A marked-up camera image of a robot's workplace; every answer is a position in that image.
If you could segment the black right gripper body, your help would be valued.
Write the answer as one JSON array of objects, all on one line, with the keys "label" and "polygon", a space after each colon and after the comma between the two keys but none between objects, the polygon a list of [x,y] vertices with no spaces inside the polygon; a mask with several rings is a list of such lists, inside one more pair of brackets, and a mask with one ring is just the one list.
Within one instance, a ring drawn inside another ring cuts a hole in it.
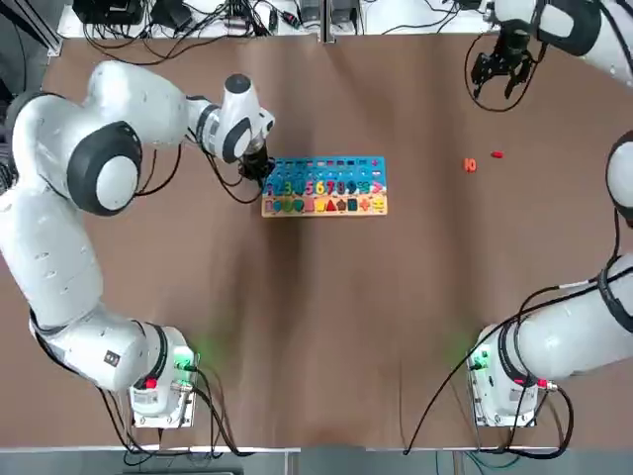
[{"label": "black right gripper body", "polygon": [[499,62],[531,61],[533,56],[528,49],[530,37],[524,33],[501,29],[494,48],[494,56]]}]

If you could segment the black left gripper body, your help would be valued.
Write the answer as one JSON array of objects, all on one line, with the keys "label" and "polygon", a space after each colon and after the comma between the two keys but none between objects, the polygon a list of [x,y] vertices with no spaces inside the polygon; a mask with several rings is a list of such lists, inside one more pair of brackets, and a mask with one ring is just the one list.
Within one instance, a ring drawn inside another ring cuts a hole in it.
[{"label": "black left gripper body", "polygon": [[239,166],[239,174],[244,179],[253,181],[262,187],[271,173],[272,158],[268,154],[266,145],[243,156]]}]

